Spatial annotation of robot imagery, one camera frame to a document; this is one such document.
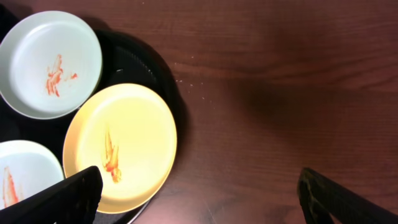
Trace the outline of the yellow plate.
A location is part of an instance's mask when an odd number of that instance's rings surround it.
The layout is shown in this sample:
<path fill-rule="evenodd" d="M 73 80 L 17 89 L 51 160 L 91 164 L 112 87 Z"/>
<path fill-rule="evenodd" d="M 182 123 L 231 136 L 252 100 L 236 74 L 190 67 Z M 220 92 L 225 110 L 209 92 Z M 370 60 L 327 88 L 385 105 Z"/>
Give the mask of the yellow plate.
<path fill-rule="evenodd" d="M 166 102 L 142 85 L 118 84 L 93 95 L 72 119 L 63 169 L 70 177 L 96 166 L 103 181 L 97 211 L 124 213 L 159 191 L 176 150 L 176 125 Z"/>

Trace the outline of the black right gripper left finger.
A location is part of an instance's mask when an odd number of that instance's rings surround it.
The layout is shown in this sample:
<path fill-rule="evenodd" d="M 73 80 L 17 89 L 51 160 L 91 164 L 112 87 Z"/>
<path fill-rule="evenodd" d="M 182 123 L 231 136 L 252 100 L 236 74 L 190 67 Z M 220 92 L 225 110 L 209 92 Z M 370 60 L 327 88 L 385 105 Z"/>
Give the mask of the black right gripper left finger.
<path fill-rule="evenodd" d="M 1 210 L 1 223 L 93 223 L 102 189 L 100 170 L 90 166 Z"/>

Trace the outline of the mint plate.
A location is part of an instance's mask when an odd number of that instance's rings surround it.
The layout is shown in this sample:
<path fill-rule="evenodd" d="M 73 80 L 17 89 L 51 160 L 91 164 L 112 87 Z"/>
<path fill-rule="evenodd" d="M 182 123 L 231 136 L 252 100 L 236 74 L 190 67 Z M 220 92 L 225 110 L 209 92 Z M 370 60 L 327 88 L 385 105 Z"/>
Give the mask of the mint plate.
<path fill-rule="evenodd" d="M 1 143 L 1 209 L 23 201 L 64 179 L 55 155 L 26 140 Z"/>
<path fill-rule="evenodd" d="M 28 118 L 60 118 L 93 94 L 102 68 L 99 40 L 84 20 L 39 12 L 18 22 L 1 42 L 1 96 Z"/>

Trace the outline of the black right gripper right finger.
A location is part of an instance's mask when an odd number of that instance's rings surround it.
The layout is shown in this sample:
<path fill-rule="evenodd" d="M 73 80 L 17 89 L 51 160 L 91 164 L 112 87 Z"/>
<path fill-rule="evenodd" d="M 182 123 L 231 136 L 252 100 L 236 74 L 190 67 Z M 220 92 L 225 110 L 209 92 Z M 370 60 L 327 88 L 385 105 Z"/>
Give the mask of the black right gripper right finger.
<path fill-rule="evenodd" d="M 397 223 L 397 215 L 366 200 L 310 168 L 303 168 L 297 187 L 300 206 L 309 224 Z"/>

